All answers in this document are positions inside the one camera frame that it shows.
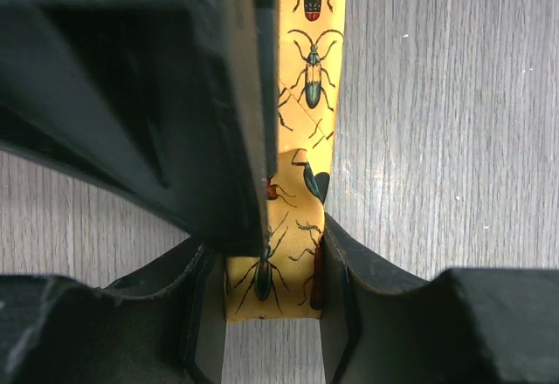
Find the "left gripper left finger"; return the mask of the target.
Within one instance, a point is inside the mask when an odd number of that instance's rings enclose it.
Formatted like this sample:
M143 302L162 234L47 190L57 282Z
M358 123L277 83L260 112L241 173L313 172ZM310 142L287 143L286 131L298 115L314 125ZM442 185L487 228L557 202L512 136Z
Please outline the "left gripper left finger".
M1 278L4 383L218 383L223 259L189 238L95 288L58 275Z

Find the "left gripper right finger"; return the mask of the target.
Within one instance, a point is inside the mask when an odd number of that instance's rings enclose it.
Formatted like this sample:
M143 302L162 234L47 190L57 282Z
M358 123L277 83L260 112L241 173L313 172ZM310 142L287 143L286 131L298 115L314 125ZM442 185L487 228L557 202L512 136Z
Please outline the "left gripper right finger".
M452 268L424 280L326 220L329 383L555 383L558 273Z

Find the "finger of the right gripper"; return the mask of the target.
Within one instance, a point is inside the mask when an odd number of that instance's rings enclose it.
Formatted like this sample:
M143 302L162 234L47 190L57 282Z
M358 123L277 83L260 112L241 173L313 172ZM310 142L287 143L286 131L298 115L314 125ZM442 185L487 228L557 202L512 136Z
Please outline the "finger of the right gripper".
M231 256L264 244L269 0L1 0L1 147Z
M278 0L254 0L264 121L266 174L278 170Z

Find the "yellow beetle print tie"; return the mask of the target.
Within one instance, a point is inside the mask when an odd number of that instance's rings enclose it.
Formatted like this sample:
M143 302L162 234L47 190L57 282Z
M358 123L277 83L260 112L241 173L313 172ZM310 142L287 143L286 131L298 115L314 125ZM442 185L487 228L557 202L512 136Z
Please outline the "yellow beetle print tie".
M224 315L319 318L324 201L332 169L346 0L279 0L278 166L266 184L267 244L230 257Z

